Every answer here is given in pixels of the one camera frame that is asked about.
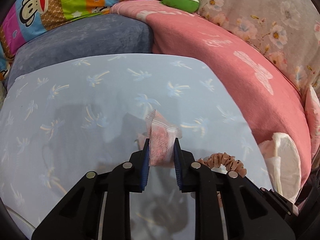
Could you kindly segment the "pink white small pillow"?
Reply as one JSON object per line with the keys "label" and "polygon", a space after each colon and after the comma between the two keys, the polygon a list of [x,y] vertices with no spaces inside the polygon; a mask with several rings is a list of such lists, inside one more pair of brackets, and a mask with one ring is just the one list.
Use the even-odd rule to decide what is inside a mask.
{"label": "pink white small pillow", "polygon": [[311,159],[314,160],[319,149],[319,99],[312,86],[307,90],[304,110],[311,139]]}

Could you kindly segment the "pink blanket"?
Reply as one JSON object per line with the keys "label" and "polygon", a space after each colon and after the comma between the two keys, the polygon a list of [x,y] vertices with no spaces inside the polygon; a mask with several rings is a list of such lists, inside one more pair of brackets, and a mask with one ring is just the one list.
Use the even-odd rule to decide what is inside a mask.
{"label": "pink blanket", "polygon": [[154,53],[204,62],[240,108],[257,142],[271,139],[276,132],[288,134],[297,147],[301,179],[306,182],[311,171],[311,141],[304,103],[274,65],[225,29],[158,1],[124,1],[110,12],[148,24],[154,35]]}

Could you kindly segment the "pink white wrapper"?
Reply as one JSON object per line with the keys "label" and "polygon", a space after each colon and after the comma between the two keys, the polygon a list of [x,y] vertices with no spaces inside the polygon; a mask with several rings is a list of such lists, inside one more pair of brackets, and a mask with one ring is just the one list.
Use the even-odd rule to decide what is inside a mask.
{"label": "pink white wrapper", "polygon": [[157,110],[145,118],[146,132],[137,135],[138,148],[143,149],[149,139],[149,166],[173,167],[175,139],[182,138],[181,130],[168,122]]}

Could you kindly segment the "grey floral quilt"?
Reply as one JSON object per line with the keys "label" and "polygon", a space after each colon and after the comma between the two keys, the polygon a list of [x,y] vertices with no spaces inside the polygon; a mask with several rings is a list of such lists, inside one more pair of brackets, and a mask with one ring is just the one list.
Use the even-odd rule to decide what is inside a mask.
{"label": "grey floral quilt", "polygon": [[300,91],[319,93],[319,12],[311,0],[200,0],[198,14],[247,42]]}

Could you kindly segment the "colourful monkey striped pillow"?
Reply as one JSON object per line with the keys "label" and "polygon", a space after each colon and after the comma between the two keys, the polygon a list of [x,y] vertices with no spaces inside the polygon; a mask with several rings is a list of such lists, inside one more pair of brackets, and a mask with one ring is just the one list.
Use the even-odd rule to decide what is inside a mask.
{"label": "colourful monkey striped pillow", "polygon": [[66,23],[107,14],[122,1],[127,0],[1,0],[1,80],[28,41]]}

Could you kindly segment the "pink dotted scrunchie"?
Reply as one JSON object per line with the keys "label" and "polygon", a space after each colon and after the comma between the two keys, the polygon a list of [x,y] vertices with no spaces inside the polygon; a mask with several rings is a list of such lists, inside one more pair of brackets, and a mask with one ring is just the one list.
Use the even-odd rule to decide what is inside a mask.
{"label": "pink dotted scrunchie", "polygon": [[235,156],[224,153],[213,153],[206,160],[200,158],[197,162],[212,168],[220,168],[224,166],[227,172],[234,171],[242,178],[247,174],[247,170],[244,168],[244,164],[240,160],[236,160]]}

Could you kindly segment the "blue-grey velvet cushion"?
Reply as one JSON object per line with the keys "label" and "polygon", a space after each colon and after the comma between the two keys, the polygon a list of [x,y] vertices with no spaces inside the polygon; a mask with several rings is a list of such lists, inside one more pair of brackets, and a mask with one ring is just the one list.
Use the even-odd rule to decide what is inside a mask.
{"label": "blue-grey velvet cushion", "polygon": [[144,22],[117,14],[98,15],[62,25],[18,49],[4,87],[43,67],[88,56],[152,51],[153,31]]}

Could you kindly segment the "white bag-lined trash bin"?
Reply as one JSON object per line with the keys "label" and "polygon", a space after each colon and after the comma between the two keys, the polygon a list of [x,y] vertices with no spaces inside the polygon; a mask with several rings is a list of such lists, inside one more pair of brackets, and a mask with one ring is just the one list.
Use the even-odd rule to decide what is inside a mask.
{"label": "white bag-lined trash bin", "polygon": [[294,203],[301,184],[301,164],[295,142],[286,133],[273,133],[259,144],[274,191]]}

